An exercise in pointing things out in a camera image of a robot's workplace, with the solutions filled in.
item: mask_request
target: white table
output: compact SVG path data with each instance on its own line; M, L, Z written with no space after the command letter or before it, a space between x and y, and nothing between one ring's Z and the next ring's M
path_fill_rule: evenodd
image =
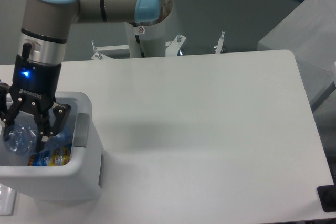
M13 66L0 66L11 83ZM336 217L332 184L289 51L65 62L106 149L103 194L86 202L18 195L1 223L271 223Z

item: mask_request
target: white bin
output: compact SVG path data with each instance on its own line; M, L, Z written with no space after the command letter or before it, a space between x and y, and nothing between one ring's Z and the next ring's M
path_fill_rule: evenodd
M79 92L57 92L56 100L71 105L67 124L74 132L69 163L27 166L29 157L9 153L1 138L0 183L42 200L98 198L101 195L103 146L92 121L91 102Z

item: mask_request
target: black object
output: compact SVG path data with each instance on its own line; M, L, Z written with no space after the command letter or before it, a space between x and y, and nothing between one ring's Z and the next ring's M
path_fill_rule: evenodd
M51 38L51 37L44 36L44 35L41 35L41 34L32 33L31 31L28 31L28 30L26 30L23 27L21 28L21 33L23 33L25 35L28 35L30 37L36 38L36 39L47 41L47 42L64 44L64 43L66 43L68 41L67 39Z
M317 188L323 211L336 212L336 186L319 186Z
M105 11L105 0L99 0L100 2L100 12L101 12L101 18L105 23L108 23L107 17L106 17L106 11Z
M144 51L142 50L142 48L141 48L141 46L140 46L140 38L139 38L139 35L136 35L136 36L135 36L135 40L136 40L136 43L138 43L138 45L139 45L139 49L140 49L140 53L141 53L141 57L142 57L142 58L146 58L145 53L144 53Z
M32 44L25 43L22 56L17 55L13 74L13 84L0 83L0 120L5 124L4 135L9 126L15 123L20 111L33 115L40 132L36 151L43 149L43 137L56 136L64 127L71 107L59 104L55 99L61 64L42 65L29 62ZM10 93L13 104L7 109L6 96ZM53 108L55 122L50 125L49 109Z

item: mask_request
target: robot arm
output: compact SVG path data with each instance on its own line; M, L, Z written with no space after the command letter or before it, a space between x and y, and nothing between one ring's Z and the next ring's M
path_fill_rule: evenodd
M72 22L152 22L159 19L161 9L160 0L27 0L13 84L0 83L4 134L20 111L31 114L37 124L37 152L62 130L71 107L57 103L55 92ZM8 93L13 99L9 109Z

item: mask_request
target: clear plastic bottle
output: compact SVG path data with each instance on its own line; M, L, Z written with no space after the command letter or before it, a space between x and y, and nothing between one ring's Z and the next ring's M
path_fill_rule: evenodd
M35 147L39 132L35 123L16 123L7 129L3 137L6 149L18 156L31 156L36 154ZM63 130L51 137L43 148L43 151L51 151L63 147L72 140L71 130L64 126Z

